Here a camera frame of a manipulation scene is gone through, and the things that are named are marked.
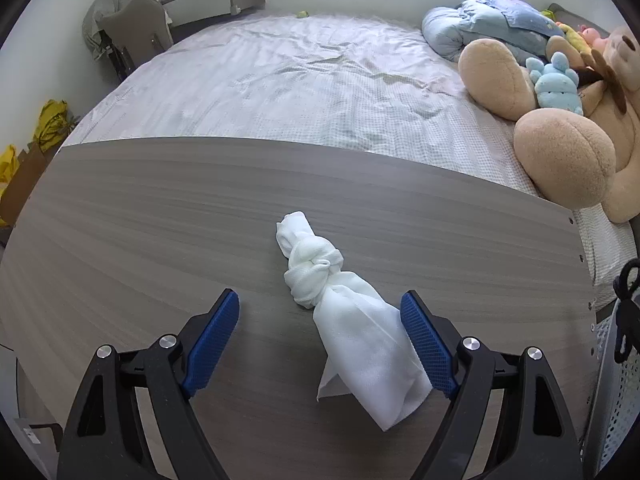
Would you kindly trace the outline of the white knotted cloth bag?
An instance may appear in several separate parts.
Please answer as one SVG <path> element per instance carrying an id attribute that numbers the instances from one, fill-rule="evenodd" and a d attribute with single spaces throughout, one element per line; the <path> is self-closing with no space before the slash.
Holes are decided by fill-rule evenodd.
<path id="1" fill-rule="evenodd" d="M 351 394 L 386 431 L 415 412 L 432 391 L 399 310 L 367 281 L 343 269 L 342 253 L 300 212 L 277 223 L 288 259 L 284 281 L 299 306 L 311 310 L 326 349 L 317 398 Z"/>

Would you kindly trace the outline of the grey plastic laundry basket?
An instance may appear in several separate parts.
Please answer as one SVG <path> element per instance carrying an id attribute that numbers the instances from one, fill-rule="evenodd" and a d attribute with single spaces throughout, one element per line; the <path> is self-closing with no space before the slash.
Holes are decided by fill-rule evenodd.
<path id="1" fill-rule="evenodd" d="M 582 444 L 582 466 L 586 479 L 601 472 L 611 472 L 614 460 L 631 452 L 631 478 L 639 473 L 639 353 L 631 348 L 622 364 L 614 360 L 617 335 L 616 313 L 596 325 L 599 373 L 591 399 L 589 422 Z"/>

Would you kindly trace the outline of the large tan teddy bear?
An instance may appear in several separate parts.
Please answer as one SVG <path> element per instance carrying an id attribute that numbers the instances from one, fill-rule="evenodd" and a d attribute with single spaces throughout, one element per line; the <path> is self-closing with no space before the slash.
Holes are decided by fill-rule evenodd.
<path id="1" fill-rule="evenodd" d="M 470 96 L 514 123 L 516 158 L 541 194 L 570 209 L 602 207 L 613 223 L 639 214 L 639 43 L 626 27 L 603 53 L 579 53 L 553 36 L 544 64 L 562 52 L 578 73 L 584 114 L 538 106 L 525 64 L 500 41 L 477 39 L 458 72 Z"/>

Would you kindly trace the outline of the bed with white sheet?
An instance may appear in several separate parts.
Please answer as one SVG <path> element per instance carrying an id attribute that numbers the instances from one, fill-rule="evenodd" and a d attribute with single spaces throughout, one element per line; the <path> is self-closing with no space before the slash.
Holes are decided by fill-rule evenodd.
<path id="1" fill-rule="evenodd" d="M 85 114 L 70 144 L 153 136 L 318 144 L 530 194 L 513 129 L 472 98 L 457 65 L 416 28 L 256 14 L 203 29 L 143 64 Z"/>

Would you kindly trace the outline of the small blue plush toy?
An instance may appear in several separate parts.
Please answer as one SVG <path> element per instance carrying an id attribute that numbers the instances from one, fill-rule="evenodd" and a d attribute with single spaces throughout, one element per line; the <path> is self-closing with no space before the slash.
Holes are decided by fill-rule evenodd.
<path id="1" fill-rule="evenodd" d="M 564 53 L 553 53 L 551 62 L 547 64 L 538 58 L 528 58 L 525 67 L 534 85 L 539 107 L 567 110 L 580 116 L 584 114 L 578 93 L 578 73 L 570 67 Z"/>

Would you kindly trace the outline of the yellow bag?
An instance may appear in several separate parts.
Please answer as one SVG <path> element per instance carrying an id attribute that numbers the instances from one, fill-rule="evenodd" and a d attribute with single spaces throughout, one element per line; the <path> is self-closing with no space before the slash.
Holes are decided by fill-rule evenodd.
<path id="1" fill-rule="evenodd" d="M 65 101 L 49 100 L 40 110 L 26 151 L 13 144 L 1 154 L 1 227 L 14 226 L 36 184 L 78 119 Z"/>

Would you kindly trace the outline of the pink yellow plush toys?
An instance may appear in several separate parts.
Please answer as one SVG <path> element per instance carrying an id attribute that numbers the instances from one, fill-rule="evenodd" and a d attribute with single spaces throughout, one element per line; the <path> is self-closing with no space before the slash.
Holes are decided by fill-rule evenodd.
<path id="1" fill-rule="evenodd" d="M 608 40 L 600 35 L 600 32 L 593 27 L 587 27 L 586 25 L 579 25 L 578 29 L 574 29 L 572 26 L 559 22 L 555 19 L 555 13 L 550 9 L 544 9 L 541 14 L 546 18 L 555 22 L 556 26 L 564 32 L 567 41 L 579 52 L 590 54 L 592 50 L 597 50 L 600 53 L 604 52 Z"/>

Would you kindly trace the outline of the light blue pillow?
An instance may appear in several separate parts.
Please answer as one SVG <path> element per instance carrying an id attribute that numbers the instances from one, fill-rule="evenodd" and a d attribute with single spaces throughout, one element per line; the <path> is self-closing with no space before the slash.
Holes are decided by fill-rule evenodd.
<path id="1" fill-rule="evenodd" d="M 456 8 L 438 6 L 425 14 L 422 34 L 443 58 L 457 62 L 462 50 L 477 39 L 502 42 L 518 64 L 546 59 L 553 36 L 564 38 L 554 21 L 522 0 L 464 0 Z"/>

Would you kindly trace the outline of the grey chair with clothes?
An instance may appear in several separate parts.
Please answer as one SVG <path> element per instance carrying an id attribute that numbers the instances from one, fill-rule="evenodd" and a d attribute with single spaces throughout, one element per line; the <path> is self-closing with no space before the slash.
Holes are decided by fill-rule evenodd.
<path id="1" fill-rule="evenodd" d="M 110 60 L 120 81 L 174 45 L 157 0 L 94 0 L 81 35 L 96 60 Z"/>

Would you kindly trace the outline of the grey white desk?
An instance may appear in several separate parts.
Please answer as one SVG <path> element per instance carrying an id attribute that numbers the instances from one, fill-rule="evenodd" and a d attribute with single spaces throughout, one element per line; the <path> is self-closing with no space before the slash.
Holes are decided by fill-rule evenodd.
<path id="1" fill-rule="evenodd" d="M 160 0 L 171 19 L 181 26 L 218 16 L 235 16 L 264 6 L 266 0 Z"/>

